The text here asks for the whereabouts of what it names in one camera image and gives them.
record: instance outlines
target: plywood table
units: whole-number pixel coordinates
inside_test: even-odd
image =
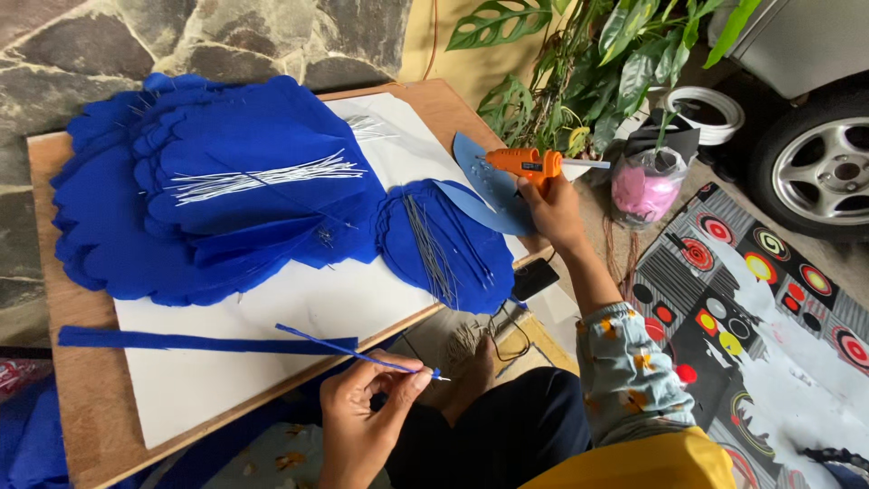
[[[487,150],[504,147],[500,139],[443,80],[428,80],[407,86],[388,84],[372,89],[332,93],[321,99],[335,100],[382,92],[391,93],[410,104],[450,153],[457,131],[465,133]],[[74,284],[64,274],[63,264],[54,256],[60,231],[51,224],[56,208],[51,203],[54,189],[49,185],[49,180],[72,156],[70,142],[70,135],[64,132],[32,137],[28,140],[28,146],[63,441],[70,478],[76,487],[90,489],[114,484],[346,359],[334,357],[324,360],[170,441],[151,450],[146,449],[123,350],[58,348],[56,345],[57,332],[63,325],[117,328],[115,309],[109,295],[104,291],[87,291]],[[522,243],[531,254],[517,262],[518,265],[548,252],[547,244],[540,238],[523,239]],[[441,307],[433,305],[385,328],[373,337],[360,341],[360,349],[379,343],[434,314]]]

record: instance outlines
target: silver alloy rim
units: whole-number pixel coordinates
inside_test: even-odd
[[[852,209],[837,209],[849,198],[867,197],[869,203],[869,150],[848,140],[852,127],[869,128],[869,117],[851,117],[819,125],[799,135],[779,153],[773,165],[776,197],[794,213],[824,224],[858,225],[869,223],[869,204]],[[810,163],[794,162],[801,149],[820,138],[824,154]],[[805,182],[818,190],[817,200],[794,185]]]

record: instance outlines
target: hand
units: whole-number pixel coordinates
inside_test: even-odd
[[[564,173],[549,179],[549,193],[541,197],[525,177],[516,182],[519,191],[531,206],[537,231],[545,236],[559,253],[572,248],[585,238],[585,226],[580,217],[580,196],[567,181]]]
[[[357,360],[320,387],[323,409],[321,489],[365,488],[386,464],[410,406],[432,379],[432,370],[413,358],[374,350],[371,358],[417,373]],[[385,392],[386,405],[371,411],[371,397]]]

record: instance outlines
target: yellow cloth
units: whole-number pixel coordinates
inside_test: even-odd
[[[727,453],[693,426],[595,448],[561,462],[521,489],[733,489],[732,467]]]

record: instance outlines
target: person's left hand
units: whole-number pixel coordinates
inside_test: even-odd
[[[327,378],[320,387],[323,409],[322,489],[364,488],[386,464],[410,406],[426,388],[432,370],[413,358],[374,350],[372,358],[401,365],[417,373],[357,360],[344,373]],[[371,397],[385,392],[386,405],[371,411]]]

